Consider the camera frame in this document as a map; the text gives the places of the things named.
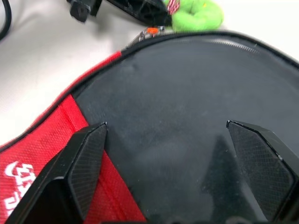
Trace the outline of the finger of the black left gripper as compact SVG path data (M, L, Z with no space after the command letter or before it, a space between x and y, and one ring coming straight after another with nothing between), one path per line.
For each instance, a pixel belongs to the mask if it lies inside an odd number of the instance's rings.
M171 26L163 0L106 0L147 26Z

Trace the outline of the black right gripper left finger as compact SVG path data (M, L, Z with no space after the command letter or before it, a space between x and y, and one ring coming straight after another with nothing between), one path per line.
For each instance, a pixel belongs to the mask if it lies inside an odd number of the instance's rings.
M42 169L5 224L83 224L100 175L107 124L75 132Z

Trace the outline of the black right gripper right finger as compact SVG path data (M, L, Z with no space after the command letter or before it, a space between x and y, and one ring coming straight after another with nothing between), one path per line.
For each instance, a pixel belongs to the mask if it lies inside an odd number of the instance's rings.
M299 224L299 157L261 126L228 120L226 128L245 181L267 220Z

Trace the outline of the black zippered pouch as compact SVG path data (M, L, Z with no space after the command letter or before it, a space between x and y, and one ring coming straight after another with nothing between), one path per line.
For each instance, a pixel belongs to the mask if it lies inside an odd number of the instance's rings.
M87 122L73 96L76 90L99 72L147 46L193 36L219 39L223 44L235 44L239 47L253 48L256 46L263 48L290 65L299 68L298 62L269 45L248 36L228 31L173 33L159 35L129 45L79 77L24 133L0 147L0 224L5 224L44 166L66 146L72 135L84 127L99 124L91 125ZM110 160L106 147L107 136L100 175L90 209L83 224L297 224L270 222L268 220L250 221L243 217L230 217L221 222L201 220L193 223L155 223L149 221Z

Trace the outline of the green plush zipper charm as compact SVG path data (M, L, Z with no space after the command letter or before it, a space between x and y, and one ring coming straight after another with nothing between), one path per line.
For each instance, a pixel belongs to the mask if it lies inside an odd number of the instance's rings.
M176 32L218 29L224 20L221 7L213 0L163 0Z

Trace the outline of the black rubber table tennis paddle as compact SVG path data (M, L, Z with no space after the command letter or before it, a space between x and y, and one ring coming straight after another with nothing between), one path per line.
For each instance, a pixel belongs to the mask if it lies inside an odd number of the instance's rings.
M299 156L299 68L269 51L193 36L147 46L73 94L108 125L107 154L155 223L267 220L226 124L274 132Z

